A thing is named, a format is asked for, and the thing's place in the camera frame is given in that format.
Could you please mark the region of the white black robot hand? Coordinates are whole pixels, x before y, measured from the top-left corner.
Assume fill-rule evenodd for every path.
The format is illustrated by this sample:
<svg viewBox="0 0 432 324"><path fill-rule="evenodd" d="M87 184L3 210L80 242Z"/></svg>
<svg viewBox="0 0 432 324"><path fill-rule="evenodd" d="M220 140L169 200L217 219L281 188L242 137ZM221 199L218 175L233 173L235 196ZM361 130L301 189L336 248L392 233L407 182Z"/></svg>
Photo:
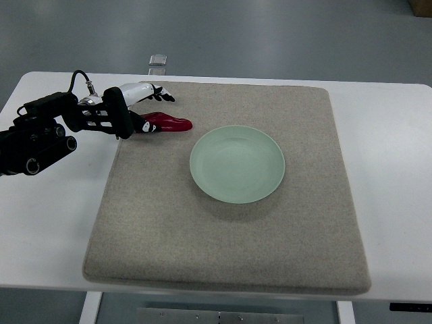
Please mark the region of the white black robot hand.
<svg viewBox="0 0 432 324"><path fill-rule="evenodd" d="M126 107L130 108L132 105L139 103L146 99L155 99L156 101L174 102L174 97L162 86L154 85L146 82L128 83L120 86L119 88L124 97ZM134 126L136 133L150 133L161 132L161 123L156 124L149 121L147 117L138 115L129 110L129 115Z"/></svg>

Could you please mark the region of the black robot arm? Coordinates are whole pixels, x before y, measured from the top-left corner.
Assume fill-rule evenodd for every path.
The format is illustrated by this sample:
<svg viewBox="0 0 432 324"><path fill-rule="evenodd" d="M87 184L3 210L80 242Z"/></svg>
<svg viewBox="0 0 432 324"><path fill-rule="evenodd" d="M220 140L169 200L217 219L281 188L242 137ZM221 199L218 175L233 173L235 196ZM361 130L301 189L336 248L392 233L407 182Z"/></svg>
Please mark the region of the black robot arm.
<svg viewBox="0 0 432 324"><path fill-rule="evenodd" d="M72 74L70 87L17 109L17 118L1 132L1 175L34 176L77 149L77 140L67 131L95 131L121 139L129 138L134 126L118 87L104 91L95 105L81 103L72 92L78 74L84 76L90 95L96 92L82 70Z"/></svg>

